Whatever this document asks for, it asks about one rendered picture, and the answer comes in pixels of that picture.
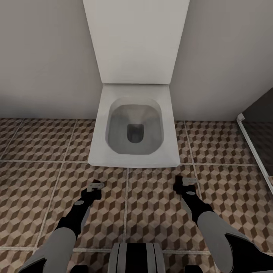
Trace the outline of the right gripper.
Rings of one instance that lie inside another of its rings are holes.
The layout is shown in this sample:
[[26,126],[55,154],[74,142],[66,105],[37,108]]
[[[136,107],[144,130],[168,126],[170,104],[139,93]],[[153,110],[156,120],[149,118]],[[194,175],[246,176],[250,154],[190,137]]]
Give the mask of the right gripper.
[[176,184],[173,185],[173,190],[176,192],[176,194],[183,194],[184,189],[193,190],[196,193],[195,185],[188,185],[188,186],[176,185]]

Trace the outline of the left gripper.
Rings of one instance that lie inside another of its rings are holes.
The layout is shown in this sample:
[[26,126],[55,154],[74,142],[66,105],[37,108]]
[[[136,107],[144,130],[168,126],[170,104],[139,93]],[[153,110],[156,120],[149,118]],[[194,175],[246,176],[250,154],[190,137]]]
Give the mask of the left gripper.
[[90,196],[94,202],[94,200],[100,200],[102,197],[101,190],[95,189],[92,192],[87,192],[87,189],[82,191],[82,198],[84,196]]

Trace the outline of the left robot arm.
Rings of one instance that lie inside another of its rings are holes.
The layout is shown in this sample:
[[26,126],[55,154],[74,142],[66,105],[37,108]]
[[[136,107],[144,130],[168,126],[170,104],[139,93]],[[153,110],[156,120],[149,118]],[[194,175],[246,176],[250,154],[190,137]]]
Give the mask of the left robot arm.
[[103,183],[88,183],[82,197],[62,217],[43,245],[22,265],[17,273],[66,273],[72,250],[90,215],[94,200],[100,200]]

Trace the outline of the robot trunk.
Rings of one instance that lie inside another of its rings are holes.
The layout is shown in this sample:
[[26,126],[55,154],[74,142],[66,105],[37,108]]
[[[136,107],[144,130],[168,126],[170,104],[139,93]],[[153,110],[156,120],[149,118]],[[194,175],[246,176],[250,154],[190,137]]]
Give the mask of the robot trunk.
[[108,273],[165,273],[159,243],[114,243]]

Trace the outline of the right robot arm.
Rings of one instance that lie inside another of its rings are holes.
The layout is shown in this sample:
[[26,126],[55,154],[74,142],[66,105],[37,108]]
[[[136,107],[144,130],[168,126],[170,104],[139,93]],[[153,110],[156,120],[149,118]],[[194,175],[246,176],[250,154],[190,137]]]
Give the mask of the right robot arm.
[[261,250],[243,233],[230,226],[209,204],[198,198],[198,178],[183,177],[183,185],[173,185],[190,218],[198,226],[212,258],[223,273],[273,273],[273,257]]

